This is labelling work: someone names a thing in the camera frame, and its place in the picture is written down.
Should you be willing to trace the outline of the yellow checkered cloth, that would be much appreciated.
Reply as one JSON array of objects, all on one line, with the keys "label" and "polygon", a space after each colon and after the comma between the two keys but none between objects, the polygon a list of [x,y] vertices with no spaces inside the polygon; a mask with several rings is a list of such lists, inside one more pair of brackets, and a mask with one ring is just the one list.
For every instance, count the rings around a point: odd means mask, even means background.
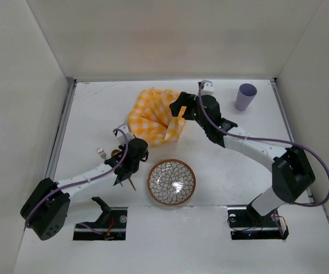
[{"label": "yellow checkered cloth", "polygon": [[142,90],[127,121],[131,132],[145,140],[149,147],[177,142],[186,121],[179,115],[172,116],[170,104],[180,93],[171,89],[150,88]]}]

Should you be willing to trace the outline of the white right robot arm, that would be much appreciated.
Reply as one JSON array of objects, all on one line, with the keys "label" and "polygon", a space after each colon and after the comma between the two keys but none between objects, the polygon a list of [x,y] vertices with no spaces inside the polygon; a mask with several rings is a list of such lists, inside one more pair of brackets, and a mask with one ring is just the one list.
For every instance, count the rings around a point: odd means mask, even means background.
[{"label": "white right robot arm", "polygon": [[315,181],[303,149],[253,140],[236,123],[221,116],[219,103],[211,95],[198,97],[182,92],[170,104],[170,110],[173,117],[184,110],[182,118],[196,121],[210,141],[243,154],[271,172],[271,187],[247,205],[248,217],[254,223],[280,206],[295,202]]}]

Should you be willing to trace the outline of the patterned ceramic bowl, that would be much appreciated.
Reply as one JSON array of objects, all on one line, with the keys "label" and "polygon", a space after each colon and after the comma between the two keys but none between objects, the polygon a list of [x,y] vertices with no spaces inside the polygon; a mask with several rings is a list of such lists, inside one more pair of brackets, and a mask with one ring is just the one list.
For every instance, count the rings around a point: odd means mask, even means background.
[{"label": "patterned ceramic bowl", "polygon": [[178,159],[166,159],[155,164],[147,176],[147,189],[151,197],[166,206],[187,202],[196,187],[191,167]]}]

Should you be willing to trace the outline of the lilac plastic cup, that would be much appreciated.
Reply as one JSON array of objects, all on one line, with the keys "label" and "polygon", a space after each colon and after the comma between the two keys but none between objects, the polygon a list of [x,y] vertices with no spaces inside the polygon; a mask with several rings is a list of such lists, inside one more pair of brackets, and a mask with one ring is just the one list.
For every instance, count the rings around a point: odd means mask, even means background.
[{"label": "lilac plastic cup", "polygon": [[249,83],[244,83],[239,86],[238,93],[235,101],[235,108],[238,111],[244,111],[250,105],[252,100],[257,94],[257,89],[254,85]]}]

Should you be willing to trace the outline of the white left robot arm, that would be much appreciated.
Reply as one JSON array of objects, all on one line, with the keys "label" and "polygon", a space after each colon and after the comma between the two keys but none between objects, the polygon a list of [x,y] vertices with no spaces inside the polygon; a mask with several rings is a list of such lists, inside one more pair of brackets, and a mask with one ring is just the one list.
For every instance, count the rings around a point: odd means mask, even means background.
[{"label": "white left robot arm", "polygon": [[42,241],[51,239],[64,226],[75,194],[97,183],[115,186],[129,179],[139,170],[140,162],[148,159],[148,147],[143,139],[134,138],[90,171],[57,182],[50,178],[41,180],[21,208],[25,227],[32,229]]}]

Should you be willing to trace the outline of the silver fork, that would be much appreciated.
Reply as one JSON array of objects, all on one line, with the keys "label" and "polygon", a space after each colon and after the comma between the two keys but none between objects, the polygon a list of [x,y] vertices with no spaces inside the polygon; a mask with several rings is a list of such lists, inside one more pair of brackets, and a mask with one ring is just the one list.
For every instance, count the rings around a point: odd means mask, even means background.
[{"label": "silver fork", "polygon": [[97,153],[100,156],[101,159],[106,160],[107,154],[105,153],[104,149],[102,147],[97,148]]}]

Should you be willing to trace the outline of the copper spoon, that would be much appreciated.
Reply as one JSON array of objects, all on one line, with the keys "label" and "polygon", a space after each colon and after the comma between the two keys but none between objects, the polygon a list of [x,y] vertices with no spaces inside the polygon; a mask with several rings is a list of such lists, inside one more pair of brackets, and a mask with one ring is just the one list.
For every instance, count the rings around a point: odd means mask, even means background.
[{"label": "copper spoon", "polygon": [[[115,149],[111,152],[111,157],[114,156],[114,155],[121,155],[121,152],[122,151],[120,151],[119,149]],[[119,167],[119,170],[129,170],[129,169],[126,168],[125,166],[121,166],[121,167]],[[131,184],[132,188],[134,189],[134,191],[136,191],[137,189],[135,188],[135,185],[134,185],[133,181],[131,180],[131,177],[127,180],[130,182],[130,184]]]}]

